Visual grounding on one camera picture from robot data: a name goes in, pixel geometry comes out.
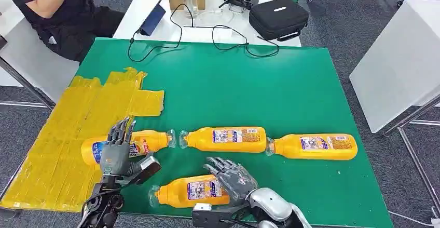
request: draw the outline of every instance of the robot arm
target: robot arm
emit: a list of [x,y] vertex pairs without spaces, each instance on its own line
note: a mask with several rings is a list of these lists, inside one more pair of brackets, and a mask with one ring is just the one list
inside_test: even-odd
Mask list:
[[130,162],[130,140],[135,122],[126,132],[128,117],[119,121],[107,136],[102,148],[101,182],[95,184],[92,196],[82,206],[82,220],[77,228],[112,228],[124,201],[121,190],[131,184],[142,184],[157,171],[160,163],[152,156]]
[[258,222],[258,228],[303,227],[311,228],[303,212],[287,202],[274,190],[260,188],[247,198],[251,212]]
[[208,157],[207,160],[213,165],[203,167],[217,177],[235,206],[212,210],[210,205],[199,204],[192,211],[194,226],[228,228],[237,223],[254,227],[240,221],[251,213],[258,228],[311,228],[297,206],[272,189],[258,188],[255,179],[240,164],[222,158]]

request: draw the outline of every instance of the black carrying case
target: black carrying case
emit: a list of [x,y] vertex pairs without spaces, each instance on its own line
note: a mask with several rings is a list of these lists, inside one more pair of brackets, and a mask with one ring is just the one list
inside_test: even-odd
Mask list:
[[292,0],[261,3],[249,12],[249,23],[265,40],[297,37],[308,20],[309,13]]

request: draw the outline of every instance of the white desk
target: white desk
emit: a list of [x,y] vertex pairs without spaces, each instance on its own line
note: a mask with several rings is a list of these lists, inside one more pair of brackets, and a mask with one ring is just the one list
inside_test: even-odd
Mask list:
[[[130,7],[128,8],[124,18],[121,21],[115,35],[113,38],[120,39],[130,39],[133,33],[140,27],[142,22],[150,13],[151,9],[155,6],[155,4],[159,0],[133,0]],[[259,0],[260,3],[267,2],[271,0]],[[218,6],[223,2],[223,0],[206,0],[206,10],[205,11],[213,11],[217,10]],[[144,39],[144,40],[159,40],[159,41],[178,41],[180,36],[180,29],[170,21],[170,4],[168,0],[162,0],[160,4],[166,11],[162,20],[157,25],[156,29],[153,31],[152,36],[144,36],[140,34],[135,35],[135,39]],[[233,18],[230,22],[227,22],[231,15],[228,10],[228,5],[222,7],[225,12],[222,16],[224,20],[216,20],[212,21],[212,18],[209,16],[210,13],[199,15],[195,18],[195,25],[205,25],[205,26],[213,26],[216,24],[224,24],[231,28],[234,28],[245,37],[247,37],[247,41],[250,44],[255,45],[270,45],[266,41],[263,41],[257,38],[258,33],[252,28],[249,24],[249,11],[246,10],[242,14],[234,13]],[[190,25],[191,20],[185,17],[181,11],[178,11],[174,14],[173,20],[179,25]],[[211,43],[212,42],[212,29],[206,28],[206,30],[202,30],[201,28],[197,28],[197,32],[194,30],[189,30],[189,28],[184,28],[182,41],[183,42],[203,42],[203,43]],[[216,42],[221,43],[242,43],[243,38],[238,34],[233,33],[229,38],[216,38]],[[284,42],[275,42],[281,46],[301,46],[301,42],[299,41],[299,37],[292,38],[289,41]]]
[[440,93],[440,1],[405,0],[350,74],[373,133]]

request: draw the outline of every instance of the green cutting mat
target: green cutting mat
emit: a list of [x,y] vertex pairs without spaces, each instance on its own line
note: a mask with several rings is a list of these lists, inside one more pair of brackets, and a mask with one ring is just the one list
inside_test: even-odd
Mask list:
[[[202,168],[205,158],[221,156],[241,163],[260,186],[300,207],[310,223],[392,227],[327,49],[282,47],[275,57],[256,59],[243,48],[221,52],[209,43],[182,43],[179,49],[158,49],[144,62],[134,63],[127,58],[128,44],[98,38],[77,75],[98,77],[103,84],[111,71],[128,66],[147,72],[143,88],[165,90],[164,110],[158,117],[137,117],[136,130],[174,128],[179,133],[201,127],[260,126],[272,138],[338,132],[353,135],[359,152],[339,162],[166,148],[155,155],[162,169],[143,185],[123,191],[123,211],[189,217],[190,208],[151,208],[148,190],[207,174]],[[132,54],[140,58],[157,44],[164,43],[136,41]],[[251,50],[270,52],[273,47]],[[117,92],[109,100],[117,104]]]

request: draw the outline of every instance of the yellow plastic sheet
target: yellow plastic sheet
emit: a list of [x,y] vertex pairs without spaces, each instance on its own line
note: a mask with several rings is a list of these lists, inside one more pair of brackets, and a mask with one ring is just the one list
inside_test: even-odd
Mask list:
[[163,91],[139,90],[146,73],[126,70],[111,72],[104,86],[97,78],[73,78],[0,206],[80,211],[101,178],[83,161],[83,141],[106,135],[125,116],[157,116],[163,109]]

